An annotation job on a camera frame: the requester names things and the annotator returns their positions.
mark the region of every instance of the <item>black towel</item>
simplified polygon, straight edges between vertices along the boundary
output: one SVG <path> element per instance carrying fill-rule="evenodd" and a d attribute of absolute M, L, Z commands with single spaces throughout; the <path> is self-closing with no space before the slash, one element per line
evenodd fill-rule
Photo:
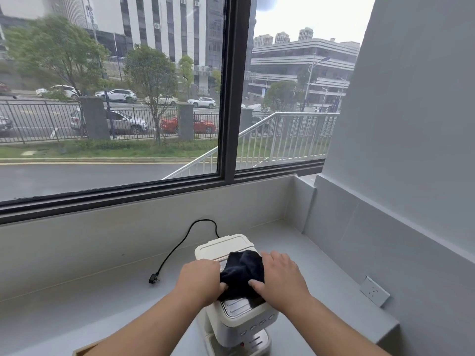
<path fill-rule="evenodd" d="M 254 289 L 247 283 L 249 280 L 264 282 L 264 265 L 262 257 L 251 250 L 230 252 L 226 267 L 220 275 L 220 282 L 228 285 L 219 300 L 260 298 Z"/>

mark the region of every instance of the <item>sky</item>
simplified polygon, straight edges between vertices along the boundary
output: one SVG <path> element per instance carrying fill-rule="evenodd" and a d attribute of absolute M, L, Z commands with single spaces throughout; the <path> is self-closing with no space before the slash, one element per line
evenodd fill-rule
<path fill-rule="evenodd" d="M 304 27 L 314 38 L 363 41 L 374 0 L 258 0 L 254 37 L 285 31 L 297 41 Z"/>

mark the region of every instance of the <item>hand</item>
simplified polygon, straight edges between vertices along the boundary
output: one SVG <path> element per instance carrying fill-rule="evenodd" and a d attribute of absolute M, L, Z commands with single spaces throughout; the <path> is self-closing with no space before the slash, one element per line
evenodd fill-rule
<path fill-rule="evenodd" d="M 284 315 L 311 297 L 298 266 L 286 253 L 262 252 L 264 283 L 250 280 L 249 285 L 273 308 Z"/>
<path fill-rule="evenodd" d="M 183 266 L 174 291 L 198 302 L 202 309 L 210 305 L 228 286 L 219 282 L 219 263 L 212 260 L 197 260 Z"/>

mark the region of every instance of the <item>power cord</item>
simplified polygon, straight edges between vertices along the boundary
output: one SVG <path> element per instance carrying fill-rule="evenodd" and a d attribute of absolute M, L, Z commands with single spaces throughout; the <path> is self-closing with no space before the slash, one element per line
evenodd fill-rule
<path fill-rule="evenodd" d="M 216 225 L 216 222 L 214 222 L 213 220 L 210 220 L 210 219 L 207 219 L 207 218 L 204 218 L 204 219 L 200 219 L 200 220 L 196 220 L 194 221 L 191 225 L 190 225 L 190 228 L 188 228 L 188 231 L 185 235 L 185 237 L 180 241 L 180 243 L 178 245 L 175 246 L 175 248 L 168 254 L 168 256 L 163 260 L 162 264 L 160 265 L 160 268 L 158 269 L 158 271 L 156 273 L 153 273 L 150 278 L 149 278 L 149 283 L 155 283 L 158 280 L 158 274 L 160 273 L 160 270 L 162 269 L 163 267 L 163 264 L 168 260 L 168 258 L 170 257 L 170 255 L 178 248 L 178 246 L 180 246 L 183 241 L 185 241 L 185 239 L 188 237 L 188 234 L 190 233 L 191 231 L 191 228 L 193 227 L 194 224 L 196 224 L 197 222 L 200 222 L 200 221 L 210 221 L 212 223 L 214 223 L 214 233 L 216 234 L 216 237 L 219 238 L 219 235 L 217 234 L 217 225 Z"/>

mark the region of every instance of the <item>wall socket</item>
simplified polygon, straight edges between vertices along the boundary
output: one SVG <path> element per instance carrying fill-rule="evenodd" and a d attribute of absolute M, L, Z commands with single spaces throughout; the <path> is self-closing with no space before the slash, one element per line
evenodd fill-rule
<path fill-rule="evenodd" d="M 374 282 L 371 278 L 366 276 L 363 283 L 359 287 L 359 290 L 373 301 L 378 307 L 381 307 L 387 299 L 389 299 L 389 293 L 386 292 L 381 286 Z"/>

